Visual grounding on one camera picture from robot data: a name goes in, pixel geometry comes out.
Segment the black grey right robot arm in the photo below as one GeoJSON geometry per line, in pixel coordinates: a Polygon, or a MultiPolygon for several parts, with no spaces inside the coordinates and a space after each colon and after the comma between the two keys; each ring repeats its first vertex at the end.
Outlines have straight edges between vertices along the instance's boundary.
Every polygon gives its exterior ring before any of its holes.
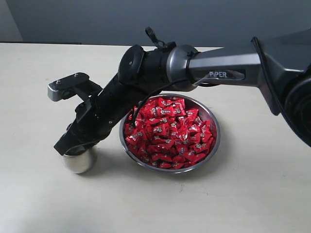
{"type": "Polygon", "coordinates": [[[53,101],[76,95],[83,100],[75,120],[54,145],[59,154],[86,151],[104,140],[136,104],[150,96],[163,90],[189,92],[198,85],[257,87],[271,112],[282,115],[304,143],[311,143],[310,30],[266,40],[254,37],[240,48],[205,52],[164,43],[150,28],[145,31],[156,48],[130,47],[106,87],[81,72],[49,84],[53,101]]]}

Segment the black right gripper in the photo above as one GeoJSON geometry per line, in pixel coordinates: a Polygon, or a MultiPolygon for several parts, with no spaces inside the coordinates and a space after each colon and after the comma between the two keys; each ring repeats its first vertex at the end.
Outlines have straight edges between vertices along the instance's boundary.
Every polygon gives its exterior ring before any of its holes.
{"type": "Polygon", "coordinates": [[[65,155],[82,144],[103,140],[112,128],[143,99],[143,90],[113,78],[95,98],[94,107],[61,136],[54,149],[65,155]]]}

